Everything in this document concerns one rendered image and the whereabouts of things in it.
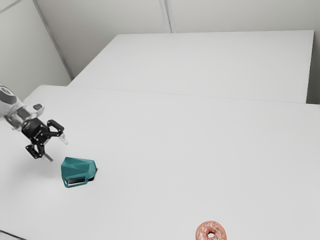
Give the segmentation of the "pink sprinkled donut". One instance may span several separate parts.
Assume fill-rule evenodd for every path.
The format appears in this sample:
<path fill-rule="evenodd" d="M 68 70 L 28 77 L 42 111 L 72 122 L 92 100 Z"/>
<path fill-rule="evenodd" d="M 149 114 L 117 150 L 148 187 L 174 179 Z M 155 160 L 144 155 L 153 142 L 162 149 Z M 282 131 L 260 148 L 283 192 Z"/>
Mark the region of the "pink sprinkled donut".
<path fill-rule="evenodd" d="M 227 234 L 220 223 L 209 220 L 197 227 L 195 240 L 227 240 Z"/>

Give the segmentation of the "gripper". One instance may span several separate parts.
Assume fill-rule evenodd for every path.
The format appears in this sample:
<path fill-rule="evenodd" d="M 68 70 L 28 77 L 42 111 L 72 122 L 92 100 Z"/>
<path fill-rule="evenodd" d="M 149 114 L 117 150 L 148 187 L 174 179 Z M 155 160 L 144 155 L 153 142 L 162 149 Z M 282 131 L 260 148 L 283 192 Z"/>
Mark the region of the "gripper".
<path fill-rule="evenodd" d="M 52 137 L 58 137 L 68 145 L 64 130 L 65 128 L 53 119 L 48 120 L 46 125 L 38 118 L 29 119 L 21 129 L 23 135 L 30 140 L 25 149 L 34 159 L 47 159 L 52 162 L 53 159 L 45 151 L 45 145 Z"/>

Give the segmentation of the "teal faceted mug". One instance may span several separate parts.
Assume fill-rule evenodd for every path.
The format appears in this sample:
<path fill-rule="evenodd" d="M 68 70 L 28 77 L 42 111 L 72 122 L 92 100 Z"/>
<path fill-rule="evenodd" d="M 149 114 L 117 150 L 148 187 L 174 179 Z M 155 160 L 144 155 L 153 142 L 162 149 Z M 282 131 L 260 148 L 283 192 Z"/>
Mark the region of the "teal faceted mug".
<path fill-rule="evenodd" d="M 94 160 L 66 157 L 61 164 L 61 178 L 66 188 L 77 187 L 93 181 L 97 170 Z"/>

